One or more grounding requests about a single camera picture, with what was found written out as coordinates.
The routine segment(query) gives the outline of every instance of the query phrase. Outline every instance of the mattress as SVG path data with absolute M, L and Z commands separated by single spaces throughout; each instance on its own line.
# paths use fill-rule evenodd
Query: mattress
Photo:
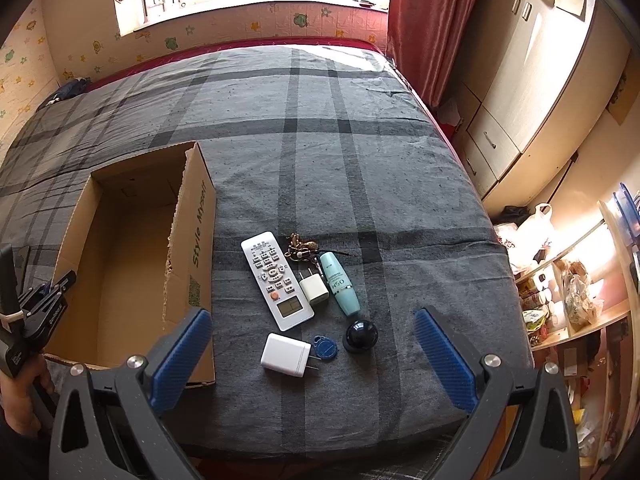
M 36 113 L 0 169 L 0 240 L 49 280 L 88 173 L 197 140 L 218 194 L 212 272 L 216 384 L 165 417 L 194 455 L 329 458 L 433 438 L 455 409 L 414 337 L 430 304 L 483 353 L 531 366 L 505 249 L 449 145 L 381 54 L 235 48 L 111 82 Z M 293 232 L 339 256 L 378 328 L 375 348 L 294 378 L 260 367 L 277 326 L 242 240 Z M 331 298 L 286 335 L 340 341 Z

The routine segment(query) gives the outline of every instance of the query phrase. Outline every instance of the white remote control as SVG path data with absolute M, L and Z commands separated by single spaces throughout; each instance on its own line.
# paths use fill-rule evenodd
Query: white remote control
M 242 250 L 281 331 L 311 319 L 314 311 L 269 231 L 242 242 Z

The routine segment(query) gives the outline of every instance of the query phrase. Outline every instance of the white charger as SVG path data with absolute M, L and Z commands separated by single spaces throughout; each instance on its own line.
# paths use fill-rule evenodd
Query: white charger
M 305 293 L 309 305 L 313 306 L 329 298 L 329 291 L 326 290 L 320 274 L 314 274 L 312 270 L 309 272 L 311 275 L 306 278 L 303 278 L 302 272 L 299 272 L 300 288 Z
M 311 345 L 304 341 L 291 339 L 279 334 L 269 334 L 267 343 L 262 351 L 260 364 L 269 370 L 275 370 L 281 374 L 292 375 L 294 377 L 302 377 L 305 368 L 318 370 L 313 366 L 308 366 L 306 361 L 310 356 Z

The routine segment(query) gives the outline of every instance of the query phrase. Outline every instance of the bed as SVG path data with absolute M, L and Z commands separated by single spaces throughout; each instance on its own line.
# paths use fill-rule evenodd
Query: bed
M 166 416 L 190 454 L 340 458 L 428 439 L 416 460 L 433 461 L 448 442 L 437 436 L 463 413 L 413 337 L 412 313 L 426 303 L 481 352 L 532 364 L 507 254 L 472 184 L 389 60 L 368 48 L 212 52 L 36 113 L 0 168 L 0 240 L 32 247 L 27 284 L 50 279 L 89 171 L 186 140 L 200 143 L 218 194 L 216 384 L 186 390 Z M 360 317 L 380 333 L 372 352 L 340 346 L 302 379 L 260 367 L 277 327 L 240 242 L 267 230 L 348 254 Z M 339 340 L 346 325 L 331 299 L 286 335 Z

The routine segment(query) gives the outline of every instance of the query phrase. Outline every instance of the black sphere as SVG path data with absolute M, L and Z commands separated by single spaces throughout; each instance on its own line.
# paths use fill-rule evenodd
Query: black sphere
M 352 323 L 342 337 L 342 344 L 347 352 L 360 353 L 373 348 L 378 342 L 378 329 L 366 319 Z

